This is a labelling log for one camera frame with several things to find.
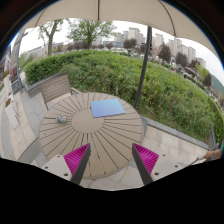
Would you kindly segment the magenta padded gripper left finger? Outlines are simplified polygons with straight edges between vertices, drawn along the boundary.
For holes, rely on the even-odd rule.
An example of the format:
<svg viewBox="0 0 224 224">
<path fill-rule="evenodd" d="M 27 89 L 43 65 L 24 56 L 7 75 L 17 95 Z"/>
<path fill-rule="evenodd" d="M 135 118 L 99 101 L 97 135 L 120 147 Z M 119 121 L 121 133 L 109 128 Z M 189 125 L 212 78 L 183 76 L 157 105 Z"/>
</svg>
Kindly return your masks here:
<svg viewBox="0 0 224 224">
<path fill-rule="evenodd" d="M 79 185 L 90 154 L 90 144 L 86 144 L 65 156 L 55 155 L 42 167 L 42 169 Z"/>
</svg>

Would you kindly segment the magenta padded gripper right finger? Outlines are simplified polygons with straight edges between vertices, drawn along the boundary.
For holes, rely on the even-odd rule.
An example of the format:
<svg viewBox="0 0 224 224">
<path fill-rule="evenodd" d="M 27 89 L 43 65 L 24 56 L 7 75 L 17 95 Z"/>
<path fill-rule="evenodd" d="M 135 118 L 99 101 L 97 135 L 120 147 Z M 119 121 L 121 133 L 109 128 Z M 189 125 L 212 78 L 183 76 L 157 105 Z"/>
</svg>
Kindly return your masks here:
<svg viewBox="0 0 224 224">
<path fill-rule="evenodd" d="M 167 155 L 160 156 L 136 143 L 132 144 L 132 154 L 144 185 L 182 169 L 181 165 Z"/>
</svg>

